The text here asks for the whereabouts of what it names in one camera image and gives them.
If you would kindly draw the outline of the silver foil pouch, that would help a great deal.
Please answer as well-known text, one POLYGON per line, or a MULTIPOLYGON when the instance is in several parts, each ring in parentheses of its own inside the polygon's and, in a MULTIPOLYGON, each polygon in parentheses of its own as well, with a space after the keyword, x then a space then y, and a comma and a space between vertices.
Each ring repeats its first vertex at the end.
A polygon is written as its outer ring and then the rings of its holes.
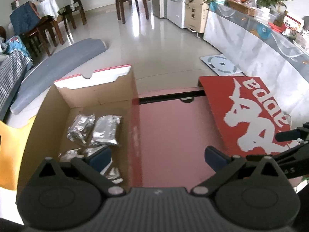
POLYGON ((68 162, 71 159, 80 155, 81 151, 82 151, 81 148, 77 148, 77 149, 72 149, 72 150, 68 150, 68 151, 65 151, 65 152, 61 152, 58 155, 58 159, 59 159, 60 162, 68 162))
POLYGON ((119 145, 117 130, 121 124, 121 116, 105 115, 97 119, 93 131, 90 145, 119 145))
POLYGON ((72 142, 86 145, 88 136, 94 126, 94 123, 95 114, 78 114, 72 124, 68 127, 66 137, 72 142))
POLYGON ((108 180, 115 184, 123 182, 119 169, 113 166, 112 151, 109 147, 86 148, 84 155, 85 162, 108 180))

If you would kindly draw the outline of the red Kappa box lid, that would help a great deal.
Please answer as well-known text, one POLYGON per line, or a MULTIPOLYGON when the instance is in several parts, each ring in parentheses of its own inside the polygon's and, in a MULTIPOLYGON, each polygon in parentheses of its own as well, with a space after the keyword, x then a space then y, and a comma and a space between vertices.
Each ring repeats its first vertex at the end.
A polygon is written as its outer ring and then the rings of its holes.
POLYGON ((225 154, 279 154, 298 144, 276 141, 275 135, 291 126, 261 78, 199 77, 199 86, 207 97, 225 154))

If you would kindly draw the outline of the red cardboard shoe box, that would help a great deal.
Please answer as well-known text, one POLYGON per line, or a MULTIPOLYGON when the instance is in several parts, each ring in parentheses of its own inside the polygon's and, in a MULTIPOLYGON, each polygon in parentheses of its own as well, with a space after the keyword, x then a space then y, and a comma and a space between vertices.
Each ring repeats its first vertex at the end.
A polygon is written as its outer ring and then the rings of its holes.
POLYGON ((17 193, 46 157, 105 145, 125 188, 143 184, 139 98, 131 65, 74 75, 50 87, 26 142, 17 193))

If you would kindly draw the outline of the pink lap desk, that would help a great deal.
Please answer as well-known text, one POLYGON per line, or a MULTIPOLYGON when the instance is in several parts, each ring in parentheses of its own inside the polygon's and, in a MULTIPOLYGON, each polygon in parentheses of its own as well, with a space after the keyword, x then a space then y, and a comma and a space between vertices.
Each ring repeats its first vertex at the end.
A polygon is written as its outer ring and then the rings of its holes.
POLYGON ((190 190, 214 175, 204 151, 224 144, 203 89, 147 92, 139 104, 144 187, 190 190))

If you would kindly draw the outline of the white marble tv cabinet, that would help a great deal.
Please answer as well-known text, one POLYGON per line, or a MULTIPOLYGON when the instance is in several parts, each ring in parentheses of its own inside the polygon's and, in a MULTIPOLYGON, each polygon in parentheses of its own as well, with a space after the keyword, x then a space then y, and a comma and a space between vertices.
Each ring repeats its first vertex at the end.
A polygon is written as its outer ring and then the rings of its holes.
POLYGON ((261 78, 292 127, 299 127, 308 122, 308 54, 273 30, 269 39, 260 39, 259 23, 212 2, 203 38, 245 75, 261 78))

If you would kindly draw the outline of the yellow plastic chair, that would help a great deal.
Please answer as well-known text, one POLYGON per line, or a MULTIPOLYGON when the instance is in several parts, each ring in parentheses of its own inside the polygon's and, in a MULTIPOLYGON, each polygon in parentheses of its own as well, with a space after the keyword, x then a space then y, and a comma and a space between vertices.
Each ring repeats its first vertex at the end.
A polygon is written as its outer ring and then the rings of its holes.
POLYGON ((21 128, 1 122, 1 188, 17 190, 20 165, 35 118, 21 128))

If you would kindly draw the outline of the white bathroom scale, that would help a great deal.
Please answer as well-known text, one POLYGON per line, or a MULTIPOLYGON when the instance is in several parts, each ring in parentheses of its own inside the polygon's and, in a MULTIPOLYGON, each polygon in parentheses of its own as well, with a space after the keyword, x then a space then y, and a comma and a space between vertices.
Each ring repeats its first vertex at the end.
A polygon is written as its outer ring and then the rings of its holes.
POLYGON ((223 54, 204 56, 200 57, 200 59, 218 76, 229 76, 242 73, 242 71, 223 54))

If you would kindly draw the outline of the grey rolled floor mat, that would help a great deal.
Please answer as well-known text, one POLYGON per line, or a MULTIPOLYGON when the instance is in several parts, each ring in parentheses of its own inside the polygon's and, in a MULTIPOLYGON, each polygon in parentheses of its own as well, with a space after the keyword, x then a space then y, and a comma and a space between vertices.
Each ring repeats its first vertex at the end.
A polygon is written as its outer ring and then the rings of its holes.
POLYGON ((45 59, 29 71, 21 82, 10 111, 17 115, 54 81, 108 49, 100 39, 84 39, 45 59))

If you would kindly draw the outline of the blue round fan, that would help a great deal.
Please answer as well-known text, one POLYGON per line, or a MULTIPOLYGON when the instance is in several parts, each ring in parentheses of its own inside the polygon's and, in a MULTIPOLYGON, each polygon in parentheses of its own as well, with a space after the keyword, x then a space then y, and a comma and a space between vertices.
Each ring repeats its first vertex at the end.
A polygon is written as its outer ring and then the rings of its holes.
POLYGON ((259 23, 257 25, 257 33, 260 39, 266 40, 270 38, 272 29, 264 24, 259 23))

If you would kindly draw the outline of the houndstooth sofa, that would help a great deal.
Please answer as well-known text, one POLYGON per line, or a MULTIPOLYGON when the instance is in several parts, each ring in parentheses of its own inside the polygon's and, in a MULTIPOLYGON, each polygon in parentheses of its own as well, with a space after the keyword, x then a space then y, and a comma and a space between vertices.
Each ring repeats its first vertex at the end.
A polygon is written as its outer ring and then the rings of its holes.
POLYGON ((32 61, 20 50, 14 50, 1 62, 1 120, 5 115, 25 77, 32 61))

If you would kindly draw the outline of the brown cardboard carton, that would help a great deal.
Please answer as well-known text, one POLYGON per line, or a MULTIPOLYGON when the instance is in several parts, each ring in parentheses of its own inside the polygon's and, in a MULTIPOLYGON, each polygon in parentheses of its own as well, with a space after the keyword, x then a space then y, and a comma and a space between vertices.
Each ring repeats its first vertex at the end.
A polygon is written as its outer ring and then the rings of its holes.
POLYGON ((206 27, 209 5, 204 0, 186 0, 184 26, 203 34, 206 27))

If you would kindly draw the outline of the white chest freezer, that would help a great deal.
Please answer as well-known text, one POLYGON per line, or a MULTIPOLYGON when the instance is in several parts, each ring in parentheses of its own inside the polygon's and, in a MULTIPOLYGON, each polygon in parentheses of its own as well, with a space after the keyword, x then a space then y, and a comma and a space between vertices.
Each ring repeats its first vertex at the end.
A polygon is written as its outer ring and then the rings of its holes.
POLYGON ((185 0, 167 0, 167 19, 179 28, 185 28, 185 0))

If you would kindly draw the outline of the dining table white cloth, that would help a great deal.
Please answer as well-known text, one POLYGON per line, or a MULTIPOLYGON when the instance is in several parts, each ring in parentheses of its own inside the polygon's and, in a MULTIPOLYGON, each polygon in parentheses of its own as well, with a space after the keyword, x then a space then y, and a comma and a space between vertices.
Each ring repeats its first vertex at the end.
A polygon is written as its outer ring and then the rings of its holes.
POLYGON ((76 29, 72 13, 80 12, 83 25, 87 24, 86 15, 81 0, 40 0, 35 3, 41 17, 50 15, 54 20, 62 17, 66 25, 66 18, 69 18, 74 29, 76 29))

